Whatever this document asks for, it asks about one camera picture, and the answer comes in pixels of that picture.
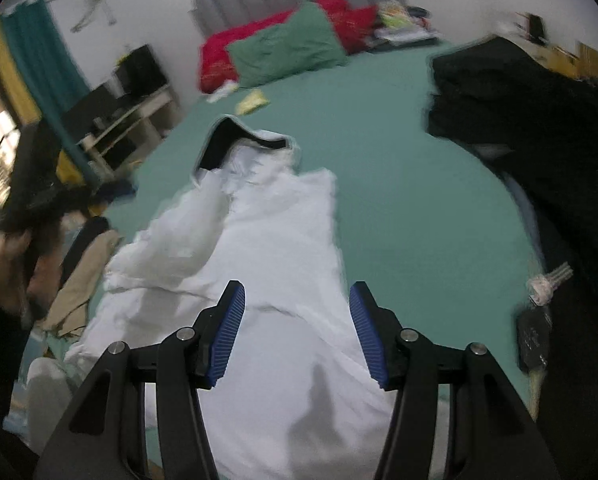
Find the yellow curtain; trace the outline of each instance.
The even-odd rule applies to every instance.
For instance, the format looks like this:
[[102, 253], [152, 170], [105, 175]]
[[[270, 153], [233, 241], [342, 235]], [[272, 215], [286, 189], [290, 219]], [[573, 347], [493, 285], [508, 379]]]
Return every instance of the yellow curtain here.
[[[28, 91], [28, 87], [22, 80], [22, 76], [17, 70], [6, 38], [4, 38], [4, 32], [2, 30], [2, 23], [0, 20], [0, 79], [4, 85], [12, 107], [19, 115], [22, 124], [29, 124], [39, 121], [41, 119], [41, 112], [37, 107], [34, 99]], [[64, 150], [59, 153], [57, 159], [57, 177], [65, 184], [83, 184], [84, 178], [82, 174], [77, 170], [73, 161], [66, 155]]]
[[2, 22], [0, 21], [0, 79], [8, 92], [12, 107], [19, 115], [23, 124], [34, 123], [41, 119], [41, 112], [30, 93], [28, 87], [24, 84], [15, 62], [10, 56], [10, 50], [4, 38], [2, 31]]

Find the green pillow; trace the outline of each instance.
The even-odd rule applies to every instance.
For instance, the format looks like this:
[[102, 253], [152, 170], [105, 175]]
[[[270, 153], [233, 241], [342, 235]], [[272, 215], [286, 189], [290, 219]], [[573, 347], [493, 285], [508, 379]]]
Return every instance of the green pillow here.
[[234, 41], [227, 50], [243, 88], [348, 62], [326, 13], [312, 2], [301, 4], [287, 22]]

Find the blue cloth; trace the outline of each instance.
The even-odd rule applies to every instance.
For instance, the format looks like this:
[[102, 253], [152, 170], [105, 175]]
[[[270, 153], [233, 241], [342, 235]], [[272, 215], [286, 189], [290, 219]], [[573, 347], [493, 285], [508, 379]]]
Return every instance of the blue cloth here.
[[90, 89], [59, 36], [45, 1], [19, 4], [12, 14], [0, 19], [10, 54], [39, 110], [86, 182], [96, 186], [99, 178], [61, 119]]

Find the metal screw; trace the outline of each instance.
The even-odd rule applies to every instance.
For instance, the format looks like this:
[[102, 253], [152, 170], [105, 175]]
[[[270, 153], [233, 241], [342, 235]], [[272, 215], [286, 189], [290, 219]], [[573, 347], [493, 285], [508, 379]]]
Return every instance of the metal screw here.
[[110, 343], [108, 345], [108, 352], [111, 354], [118, 354], [119, 352], [123, 352], [126, 348], [126, 343], [123, 341], [115, 341], [114, 343]]
[[179, 330], [177, 330], [177, 339], [181, 339], [182, 341], [192, 339], [194, 336], [195, 331], [191, 329], [189, 326], [185, 326], [184, 328], [180, 328]]
[[419, 333], [411, 328], [404, 328], [399, 335], [401, 336], [401, 339], [407, 341], [408, 343], [413, 343], [419, 339]]
[[488, 349], [483, 343], [471, 343], [470, 350], [476, 355], [485, 355], [488, 353]]

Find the green bed sheet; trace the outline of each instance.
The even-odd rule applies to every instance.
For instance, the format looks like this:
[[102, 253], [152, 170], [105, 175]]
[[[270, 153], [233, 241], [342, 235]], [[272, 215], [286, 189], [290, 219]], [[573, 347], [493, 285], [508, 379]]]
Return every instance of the green bed sheet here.
[[[365, 280], [379, 305], [435, 343], [485, 343], [527, 400], [512, 311], [527, 296], [536, 257], [503, 184], [472, 155], [425, 132], [429, 57], [449, 48], [359, 54], [345, 67], [265, 85], [270, 104], [243, 120], [293, 136], [300, 171], [325, 167], [337, 176], [348, 285]], [[246, 94], [200, 100], [138, 169], [137, 199], [106, 211], [127, 240], [189, 182], [209, 127]]]

